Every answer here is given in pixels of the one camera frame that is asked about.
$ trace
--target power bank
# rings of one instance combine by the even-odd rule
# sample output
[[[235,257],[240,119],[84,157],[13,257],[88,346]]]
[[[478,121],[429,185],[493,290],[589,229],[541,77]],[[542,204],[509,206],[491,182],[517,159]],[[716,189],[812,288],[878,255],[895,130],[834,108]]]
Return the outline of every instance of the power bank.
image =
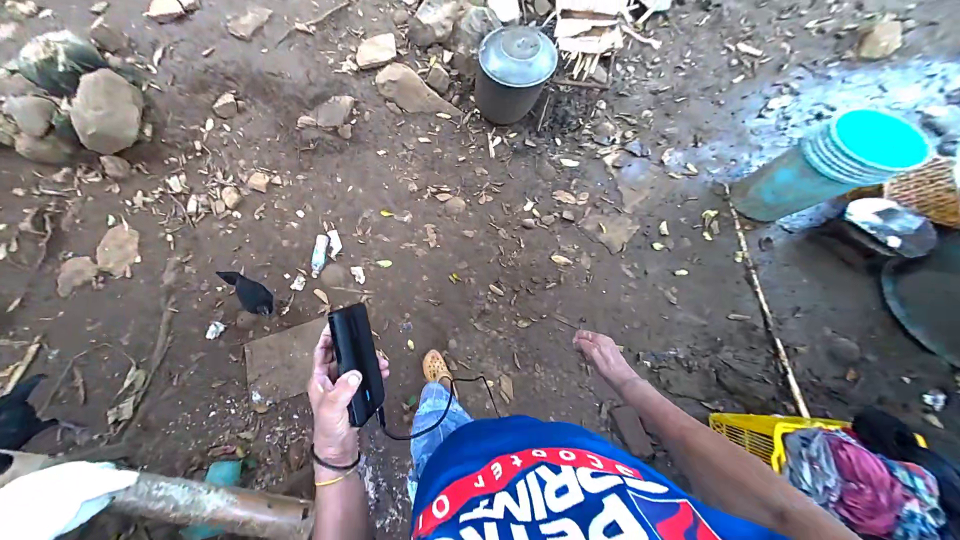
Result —
[[[347,406],[350,425],[360,428],[383,406],[385,393],[380,363],[373,346],[373,333],[367,307],[363,304],[337,309],[327,315],[333,336],[333,351],[337,359],[338,377],[357,370],[363,376],[357,393]]]

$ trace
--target clothing pile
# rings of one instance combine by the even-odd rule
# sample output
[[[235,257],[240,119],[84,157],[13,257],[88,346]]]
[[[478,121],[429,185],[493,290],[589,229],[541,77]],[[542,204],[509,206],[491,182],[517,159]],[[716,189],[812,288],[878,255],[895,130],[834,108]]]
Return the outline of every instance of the clothing pile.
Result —
[[[920,447],[895,417],[869,408],[851,430],[797,430],[783,445],[784,477],[854,532],[892,540],[960,537],[956,468]]]

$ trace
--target blue shirt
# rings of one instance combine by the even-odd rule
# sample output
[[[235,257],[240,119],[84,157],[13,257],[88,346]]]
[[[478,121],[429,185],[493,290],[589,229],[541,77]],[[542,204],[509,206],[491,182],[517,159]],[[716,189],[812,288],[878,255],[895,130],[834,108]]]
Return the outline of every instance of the blue shirt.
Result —
[[[691,499],[579,426],[527,416],[476,420],[420,475],[414,539],[711,540],[781,536]]]

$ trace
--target aluminum pot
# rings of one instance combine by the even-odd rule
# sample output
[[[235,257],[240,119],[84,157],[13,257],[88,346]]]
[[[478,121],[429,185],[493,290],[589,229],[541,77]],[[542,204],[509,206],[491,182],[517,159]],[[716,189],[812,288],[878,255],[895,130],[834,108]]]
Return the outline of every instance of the aluminum pot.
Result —
[[[557,48],[536,28],[505,26],[480,43],[474,99],[494,124],[513,124],[533,108],[557,68]]]

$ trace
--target jeans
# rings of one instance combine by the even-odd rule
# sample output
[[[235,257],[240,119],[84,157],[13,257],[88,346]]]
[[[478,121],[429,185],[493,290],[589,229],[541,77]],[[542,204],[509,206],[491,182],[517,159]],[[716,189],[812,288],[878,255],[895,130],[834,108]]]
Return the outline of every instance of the jeans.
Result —
[[[436,424],[443,416],[446,401],[449,399],[450,393],[446,391],[442,384],[428,382],[423,387],[423,391],[420,392],[420,406],[417,407],[417,414],[414,415],[414,426],[410,432],[416,433]],[[440,425],[410,441],[410,456],[413,457],[414,468],[407,476],[407,493],[410,495],[411,502],[417,495],[417,483],[426,462],[430,460],[430,456],[453,431],[472,421],[473,418],[460,406],[457,399],[453,398],[450,410]]]

